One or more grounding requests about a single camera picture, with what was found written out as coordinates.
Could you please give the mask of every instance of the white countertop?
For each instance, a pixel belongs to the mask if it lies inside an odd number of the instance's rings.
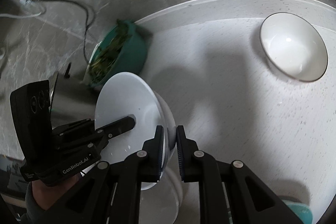
[[[329,63],[320,80],[293,85],[269,70],[259,28],[279,11],[315,24],[324,39]],[[314,223],[336,193],[335,19],[335,9],[314,0],[195,0],[137,22],[153,33],[141,76],[187,137],[217,160],[242,160],[277,195],[308,204]],[[197,191],[188,187],[181,210],[197,213]]]

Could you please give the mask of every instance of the bowl rim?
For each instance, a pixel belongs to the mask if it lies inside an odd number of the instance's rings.
[[[327,64],[326,64],[326,66],[325,66],[325,70],[324,70],[324,72],[321,74],[321,76],[319,76],[318,78],[316,78],[316,79],[314,79],[314,80],[303,80],[303,79],[300,79],[300,78],[297,78],[297,77],[295,77],[295,76],[293,76],[293,75],[288,74],[287,72],[285,72],[283,69],[281,69],[278,65],[276,65],[276,64],[273,62],[272,58],[269,56],[267,50],[265,49],[265,47],[264,47],[264,45],[263,45],[262,38],[261,38],[261,30],[262,30],[262,28],[263,28],[263,25],[264,25],[265,21],[266,21],[269,17],[274,16],[274,15],[277,15],[277,14],[290,14],[290,15],[299,17],[299,18],[301,18],[302,20],[304,20],[305,22],[307,22],[307,23],[308,23],[308,24],[309,24],[309,25],[310,25],[310,26],[317,32],[318,36],[321,38],[321,40],[322,40],[322,42],[323,42],[323,45],[324,45],[324,48],[325,48],[325,52],[326,52],[326,54],[327,54]],[[269,59],[269,61],[270,61],[270,62],[271,62],[271,63],[272,63],[272,64],[273,64],[273,65],[274,65],[280,72],[282,72],[283,74],[285,74],[286,76],[288,76],[288,77],[291,78],[291,79],[298,80],[298,81],[300,81],[300,82],[304,82],[304,83],[312,83],[312,82],[315,82],[315,81],[321,79],[321,78],[323,77],[323,75],[324,75],[324,74],[326,73],[326,71],[327,71],[328,64],[329,64],[329,55],[328,55],[328,50],[327,50],[326,44],[325,44],[323,38],[321,37],[320,33],[315,29],[315,27],[314,27],[310,22],[308,22],[307,20],[305,20],[303,17],[300,17],[300,16],[298,16],[298,15],[295,15],[295,14],[293,14],[293,13],[289,13],[289,12],[277,12],[277,13],[274,13],[274,14],[269,15],[268,17],[266,17],[266,18],[263,20],[263,22],[262,22],[262,24],[261,24],[261,26],[260,26],[260,30],[259,30],[259,40],[260,40],[261,47],[262,47],[262,49],[264,50],[264,52],[265,52],[267,58]]]

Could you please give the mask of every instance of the black cable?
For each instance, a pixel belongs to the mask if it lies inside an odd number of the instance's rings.
[[[70,4],[74,4],[80,8],[82,8],[85,11],[86,14],[86,19],[85,19],[85,32],[84,32],[84,39],[83,39],[83,55],[84,55],[84,59],[86,61],[87,64],[89,64],[89,60],[86,57],[86,53],[85,53],[85,47],[86,47],[86,35],[87,35],[87,31],[88,29],[91,27],[91,25],[93,24],[94,20],[95,20],[95,13],[93,13],[93,17],[91,22],[89,23],[89,9],[81,4],[80,2],[77,2],[75,0],[37,0],[37,1],[42,1],[42,2],[65,2],[65,3],[70,3]]]

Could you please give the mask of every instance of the human hand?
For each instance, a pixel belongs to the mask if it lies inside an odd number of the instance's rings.
[[[63,196],[78,181],[78,175],[75,175],[61,182],[54,187],[46,186],[41,180],[32,182],[33,197],[43,210],[48,210],[54,203]]]

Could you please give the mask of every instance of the white cable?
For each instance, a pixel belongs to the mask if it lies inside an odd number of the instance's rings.
[[[25,18],[33,18],[33,17],[38,17],[46,12],[46,9],[41,5],[37,5],[36,2],[27,2],[27,4],[30,4],[32,6],[38,7],[40,9],[40,12],[37,14],[32,14],[32,15],[25,15],[25,16],[17,16],[17,15],[11,15],[11,14],[0,14],[0,17],[6,17],[6,18],[14,18],[14,19],[25,19]]]

